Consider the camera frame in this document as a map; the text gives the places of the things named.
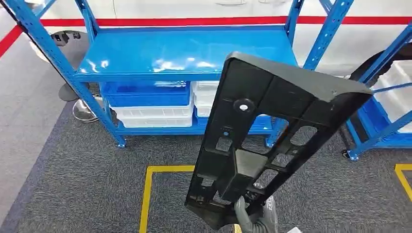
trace red stripe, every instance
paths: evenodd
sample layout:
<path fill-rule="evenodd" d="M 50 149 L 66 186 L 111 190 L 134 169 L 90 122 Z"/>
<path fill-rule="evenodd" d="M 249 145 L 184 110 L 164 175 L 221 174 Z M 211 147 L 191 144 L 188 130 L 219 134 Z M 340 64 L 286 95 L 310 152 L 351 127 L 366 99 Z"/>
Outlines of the red stripe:
<path fill-rule="evenodd" d="M 231 17 L 231 18 L 100 18 L 100 26 L 191 26 L 191 25 L 240 25 L 281 24 L 287 16 Z M 324 16 L 299 16 L 299 24 L 323 24 Z M 345 17 L 343 24 L 406 25 L 412 17 Z M 42 19 L 44 26 L 84 26 L 82 19 Z"/>
<path fill-rule="evenodd" d="M 0 41 L 0 57 L 6 53 L 10 46 L 17 40 L 23 30 L 18 26 L 14 28 Z"/>

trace plastic bin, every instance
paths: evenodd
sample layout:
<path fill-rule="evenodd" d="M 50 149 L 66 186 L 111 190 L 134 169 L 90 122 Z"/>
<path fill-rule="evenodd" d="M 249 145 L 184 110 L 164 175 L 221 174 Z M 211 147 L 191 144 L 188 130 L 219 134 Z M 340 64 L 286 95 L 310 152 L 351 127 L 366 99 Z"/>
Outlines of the plastic bin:
<path fill-rule="evenodd" d="M 194 101 L 197 106 L 212 106 L 215 100 L 216 91 L 194 92 Z"/>
<path fill-rule="evenodd" d="M 192 116 L 172 118 L 122 118 L 125 128 L 190 127 Z"/>
<path fill-rule="evenodd" d="M 190 117 L 193 114 L 193 101 L 189 99 L 186 106 L 146 106 L 146 107 L 113 107 L 117 118 L 168 118 L 168 117 Z"/>
<path fill-rule="evenodd" d="M 199 117 L 209 117 L 210 112 L 212 111 L 212 107 L 209 106 L 199 106 L 196 105 L 196 116 Z"/>
<path fill-rule="evenodd" d="M 405 72 L 405 68 L 411 61 L 394 62 L 385 74 L 381 75 L 373 90 L 386 88 L 394 85 L 412 82 L 412 76 Z M 412 87 L 404 87 L 374 94 L 377 108 L 388 122 L 395 122 L 401 116 L 412 110 L 411 101 Z M 412 122 L 398 130 L 399 133 L 412 133 Z"/>
<path fill-rule="evenodd" d="M 207 121 L 209 120 L 208 117 L 196 117 L 197 118 L 197 125 L 198 126 L 206 126 Z M 253 125 L 251 129 L 253 128 L 266 128 L 266 129 L 271 129 L 272 128 L 272 122 L 271 122 L 271 117 L 268 115 L 259 115 L 256 117 L 255 122 L 253 122 Z"/>
<path fill-rule="evenodd" d="M 214 91 L 219 86 L 219 81 L 194 81 L 192 82 L 194 92 Z"/>
<path fill-rule="evenodd" d="M 182 86 L 156 86 L 148 82 L 107 82 L 101 94 L 112 107 L 187 106 L 190 82 Z"/>

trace blue shelf board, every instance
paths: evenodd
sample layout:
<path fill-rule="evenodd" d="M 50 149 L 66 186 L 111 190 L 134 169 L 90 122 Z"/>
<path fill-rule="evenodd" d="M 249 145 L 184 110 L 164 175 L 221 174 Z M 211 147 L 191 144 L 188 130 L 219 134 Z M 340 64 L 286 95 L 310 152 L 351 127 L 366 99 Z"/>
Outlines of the blue shelf board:
<path fill-rule="evenodd" d="M 297 65 L 283 26 L 101 29 L 76 77 L 102 82 L 219 80 L 233 51 Z"/>
<path fill-rule="evenodd" d="M 119 121 L 116 132 L 121 135 L 203 135 L 206 126 L 198 126 L 196 117 L 193 117 L 191 127 L 168 127 L 168 128 L 125 128 L 123 123 Z M 249 134 L 264 134 L 272 133 L 272 129 L 265 127 L 251 128 Z"/>

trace blue metal shelf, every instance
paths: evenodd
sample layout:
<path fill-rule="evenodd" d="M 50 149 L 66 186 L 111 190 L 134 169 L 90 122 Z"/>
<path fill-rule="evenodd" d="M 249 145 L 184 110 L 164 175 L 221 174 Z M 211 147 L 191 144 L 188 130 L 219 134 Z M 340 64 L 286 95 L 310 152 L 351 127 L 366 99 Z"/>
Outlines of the blue metal shelf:
<path fill-rule="evenodd" d="M 78 70 L 72 68 L 39 20 L 55 0 L 46 0 L 33 12 L 22 0 L 0 0 L 54 68 L 87 103 L 119 147 L 126 144 L 124 135 L 203 134 L 204 128 L 197 124 L 188 128 L 116 127 L 109 114 L 108 101 L 104 100 L 103 111 L 84 82 L 219 80 L 224 60 L 233 51 L 297 65 L 292 44 L 304 0 L 293 0 L 285 25 L 121 29 L 100 28 L 87 1 L 73 1 L 83 15 L 90 42 L 90 49 Z M 352 1 L 328 3 L 330 11 L 308 56 L 308 61 L 312 62 L 305 66 L 315 69 Z M 268 134 L 266 143 L 272 146 L 284 125 L 284 121 L 276 119 L 271 130 L 253 129 L 251 133 Z"/>
<path fill-rule="evenodd" d="M 118 81 L 125 74 L 156 81 L 219 80 L 233 51 L 297 65 L 279 26 L 101 29 L 76 77 L 100 82 Z"/>

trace caster wheel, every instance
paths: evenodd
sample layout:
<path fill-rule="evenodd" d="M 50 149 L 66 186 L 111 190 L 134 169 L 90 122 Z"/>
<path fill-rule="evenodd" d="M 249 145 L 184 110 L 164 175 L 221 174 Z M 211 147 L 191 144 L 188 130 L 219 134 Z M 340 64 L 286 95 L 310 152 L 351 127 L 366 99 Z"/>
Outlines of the caster wheel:
<path fill-rule="evenodd" d="M 346 159 L 349 159 L 349 153 L 347 150 L 342 150 L 342 156 Z"/>

